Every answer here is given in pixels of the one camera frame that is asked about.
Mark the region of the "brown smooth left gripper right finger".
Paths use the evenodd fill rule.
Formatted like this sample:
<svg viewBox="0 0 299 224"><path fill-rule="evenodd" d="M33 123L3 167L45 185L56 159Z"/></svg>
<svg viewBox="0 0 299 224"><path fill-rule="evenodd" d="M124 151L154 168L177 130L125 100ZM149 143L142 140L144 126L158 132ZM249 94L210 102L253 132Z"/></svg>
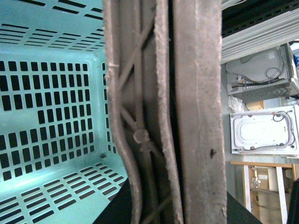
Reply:
<svg viewBox="0 0 299 224"><path fill-rule="evenodd" d="M221 1L173 2L176 109L187 224L224 224Z"/></svg>

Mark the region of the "brown ribbed left gripper left finger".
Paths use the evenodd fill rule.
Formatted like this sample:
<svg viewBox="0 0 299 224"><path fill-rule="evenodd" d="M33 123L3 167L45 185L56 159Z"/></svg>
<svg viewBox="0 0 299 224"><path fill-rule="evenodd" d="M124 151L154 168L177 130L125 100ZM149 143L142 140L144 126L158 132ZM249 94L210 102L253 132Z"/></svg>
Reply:
<svg viewBox="0 0 299 224"><path fill-rule="evenodd" d="M168 3L106 0L110 124L124 163L132 224L184 221L170 119Z"/></svg>

